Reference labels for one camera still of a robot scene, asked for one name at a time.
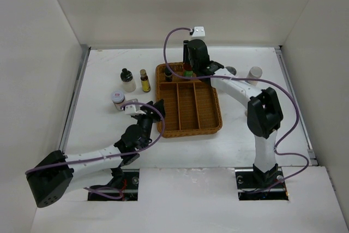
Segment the small black cap bottle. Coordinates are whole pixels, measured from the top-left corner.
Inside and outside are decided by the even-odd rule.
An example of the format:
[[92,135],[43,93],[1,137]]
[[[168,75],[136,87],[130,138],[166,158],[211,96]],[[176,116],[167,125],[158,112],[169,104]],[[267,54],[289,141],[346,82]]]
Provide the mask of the small black cap bottle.
[[165,74],[165,81],[172,82],[173,80],[172,72],[169,70],[168,67],[164,69],[164,74]]

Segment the black cap salt grinder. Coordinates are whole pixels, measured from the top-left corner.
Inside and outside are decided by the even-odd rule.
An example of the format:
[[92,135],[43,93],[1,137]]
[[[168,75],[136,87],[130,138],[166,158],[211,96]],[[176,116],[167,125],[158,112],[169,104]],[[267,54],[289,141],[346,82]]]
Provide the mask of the black cap salt grinder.
[[225,69],[228,70],[230,74],[232,74],[232,75],[234,75],[234,76],[237,75],[237,70],[236,70],[236,68],[231,67],[231,66],[227,66],[227,67],[225,67]]

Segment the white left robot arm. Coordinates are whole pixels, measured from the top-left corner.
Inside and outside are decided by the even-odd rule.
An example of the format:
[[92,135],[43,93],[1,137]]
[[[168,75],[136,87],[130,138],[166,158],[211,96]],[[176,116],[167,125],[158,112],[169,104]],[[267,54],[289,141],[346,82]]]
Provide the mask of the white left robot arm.
[[64,194],[85,189],[104,199],[122,200],[127,186],[124,166],[132,164],[140,153],[156,142],[151,139],[154,123],[165,122],[163,99],[146,104],[126,103],[125,113],[136,119],[121,138],[103,149],[80,154],[56,150],[36,167],[26,171],[26,179],[38,208],[48,207]]

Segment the yellow cap sauce bottle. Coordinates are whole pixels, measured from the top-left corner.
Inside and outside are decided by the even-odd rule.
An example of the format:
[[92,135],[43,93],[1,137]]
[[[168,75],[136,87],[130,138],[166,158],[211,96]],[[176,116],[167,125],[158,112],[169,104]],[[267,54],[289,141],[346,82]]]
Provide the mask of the yellow cap sauce bottle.
[[192,70],[192,66],[190,65],[190,63],[184,63],[183,64],[183,77],[188,80],[190,78],[193,77],[193,70]]

